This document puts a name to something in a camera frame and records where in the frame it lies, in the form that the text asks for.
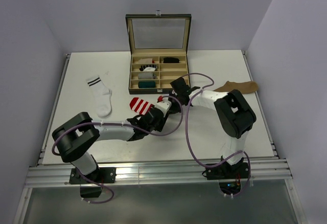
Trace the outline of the brown ribbed sock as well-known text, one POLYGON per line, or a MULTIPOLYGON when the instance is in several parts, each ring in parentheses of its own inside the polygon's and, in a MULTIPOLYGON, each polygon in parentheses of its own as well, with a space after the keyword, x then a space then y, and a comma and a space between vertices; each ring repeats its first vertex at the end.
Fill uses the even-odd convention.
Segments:
POLYGON ((251 94, 259 90, 259 86, 254 81, 248 82, 231 82, 226 81, 226 83, 214 90, 214 92, 231 92, 232 90, 239 90, 242 94, 251 94))

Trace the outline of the rolled black white sock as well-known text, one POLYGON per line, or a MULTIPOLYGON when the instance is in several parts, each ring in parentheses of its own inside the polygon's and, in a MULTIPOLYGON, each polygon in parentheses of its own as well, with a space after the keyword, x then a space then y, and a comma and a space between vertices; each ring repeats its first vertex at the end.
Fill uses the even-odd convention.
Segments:
POLYGON ((155 64, 141 65, 139 70, 141 72, 153 72, 157 70, 157 65, 155 64))

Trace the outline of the white sock black stripes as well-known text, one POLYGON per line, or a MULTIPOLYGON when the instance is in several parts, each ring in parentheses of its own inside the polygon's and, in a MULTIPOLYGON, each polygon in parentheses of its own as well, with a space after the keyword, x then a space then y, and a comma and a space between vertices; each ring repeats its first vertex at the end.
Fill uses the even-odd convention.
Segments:
POLYGON ((100 118, 108 117, 112 112, 111 89, 103 83, 98 75, 86 79, 86 83, 90 87, 95 99, 97 115, 100 118))

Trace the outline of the rolled teal sock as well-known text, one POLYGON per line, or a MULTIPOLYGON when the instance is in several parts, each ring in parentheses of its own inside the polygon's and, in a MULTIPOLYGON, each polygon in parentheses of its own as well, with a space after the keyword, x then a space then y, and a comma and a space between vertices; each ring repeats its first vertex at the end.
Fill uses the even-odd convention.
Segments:
POLYGON ((138 88, 156 88, 155 81, 140 81, 138 88))

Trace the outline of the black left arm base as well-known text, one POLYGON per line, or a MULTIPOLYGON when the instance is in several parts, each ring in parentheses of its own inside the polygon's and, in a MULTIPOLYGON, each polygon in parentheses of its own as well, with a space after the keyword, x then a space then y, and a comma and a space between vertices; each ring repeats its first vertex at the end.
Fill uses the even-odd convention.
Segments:
MULTIPOLYGON (((96 182, 98 184, 113 184, 116 177, 116 168, 115 167, 100 167, 89 175, 84 176, 89 180, 96 182)), ((73 168, 71 170, 71 175, 69 177, 70 185, 85 185, 90 184, 89 181, 85 180, 80 172, 73 168)), ((89 186, 83 187, 80 186, 80 196, 82 198, 98 198, 102 193, 102 187, 100 186, 89 186)))

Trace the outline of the rolled grey sock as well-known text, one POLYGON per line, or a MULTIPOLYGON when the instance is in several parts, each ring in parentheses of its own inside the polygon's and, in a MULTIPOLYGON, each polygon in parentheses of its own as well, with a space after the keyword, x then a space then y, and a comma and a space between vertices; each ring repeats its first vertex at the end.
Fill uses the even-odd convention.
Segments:
POLYGON ((138 74, 138 79, 144 80, 144 79, 156 79, 156 75, 153 72, 144 72, 138 74))

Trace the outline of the aluminium table frame rail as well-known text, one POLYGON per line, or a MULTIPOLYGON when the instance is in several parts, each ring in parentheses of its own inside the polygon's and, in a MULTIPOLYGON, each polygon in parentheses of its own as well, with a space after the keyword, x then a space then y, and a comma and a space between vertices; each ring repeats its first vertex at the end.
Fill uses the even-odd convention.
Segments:
MULTIPOLYGON (((251 180, 289 180, 292 173, 285 159, 251 160, 251 180)), ((156 185, 208 183, 202 176, 204 168, 194 161, 100 164, 115 167, 115 185, 156 185)), ((39 165, 31 167, 25 188, 70 187, 68 183, 73 166, 39 165)))

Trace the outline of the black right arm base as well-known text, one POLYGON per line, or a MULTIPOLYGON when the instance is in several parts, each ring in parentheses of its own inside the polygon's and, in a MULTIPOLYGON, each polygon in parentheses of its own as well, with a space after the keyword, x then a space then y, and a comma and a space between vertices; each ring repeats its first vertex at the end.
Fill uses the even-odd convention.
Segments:
POLYGON ((207 164, 202 176, 207 180, 228 180, 228 182, 219 183, 221 192, 230 197, 239 194, 242 191, 241 180, 247 179, 246 186, 250 181, 250 166, 244 162, 244 158, 234 164, 230 165, 228 162, 222 165, 210 168, 213 164, 207 164))

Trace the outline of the red white striped sock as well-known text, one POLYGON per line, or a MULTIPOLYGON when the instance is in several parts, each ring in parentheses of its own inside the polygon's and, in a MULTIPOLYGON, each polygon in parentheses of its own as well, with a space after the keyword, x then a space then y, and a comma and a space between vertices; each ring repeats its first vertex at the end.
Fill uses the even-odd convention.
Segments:
POLYGON ((140 97, 134 97, 130 101, 129 107, 135 113, 139 115, 145 115, 151 108, 154 107, 154 104, 144 99, 141 99, 140 97))

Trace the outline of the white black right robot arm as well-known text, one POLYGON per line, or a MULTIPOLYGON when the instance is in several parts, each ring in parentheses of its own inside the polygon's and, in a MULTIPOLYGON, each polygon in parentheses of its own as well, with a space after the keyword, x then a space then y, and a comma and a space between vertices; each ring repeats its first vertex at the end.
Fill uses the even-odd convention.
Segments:
POLYGON ((229 142, 223 147, 221 172, 227 177, 234 177, 239 171, 238 163, 243 161, 245 140, 256 122, 256 115, 242 93, 234 89, 230 92, 214 92, 200 87, 187 85, 179 77, 170 83, 176 98, 187 107, 201 106, 217 112, 229 142))

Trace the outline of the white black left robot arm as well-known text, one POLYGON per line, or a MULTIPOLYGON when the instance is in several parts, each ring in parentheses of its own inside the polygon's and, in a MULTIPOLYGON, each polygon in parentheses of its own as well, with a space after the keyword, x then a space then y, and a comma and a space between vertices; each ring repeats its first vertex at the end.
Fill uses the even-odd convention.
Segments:
POLYGON ((150 132, 162 131, 167 112, 166 108, 155 106, 144 115, 108 124, 96 122, 87 112, 81 112, 55 129, 52 137, 62 161, 74 165, 84 180, 93 183, 100 176, 96 160, 88 153, 94 142, 141 140, 150 132))

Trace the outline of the black compartment storage box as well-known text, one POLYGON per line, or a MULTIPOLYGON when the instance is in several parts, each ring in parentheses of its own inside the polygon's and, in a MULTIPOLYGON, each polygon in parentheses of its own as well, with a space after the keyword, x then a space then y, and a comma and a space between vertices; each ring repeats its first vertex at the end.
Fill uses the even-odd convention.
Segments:
POLYGON ((167 94, 170 83, 189 72, 188 45, 191 14, 127 14, 125 16, 130 47, 128 91, 131 95, 167 94), (175 57, 179 63, 163 63, 175 57), (141 65, 155 64, 156 79, 138 79, 141 65), (155 81, 156 88, 138 88, 140 81, 155 81))

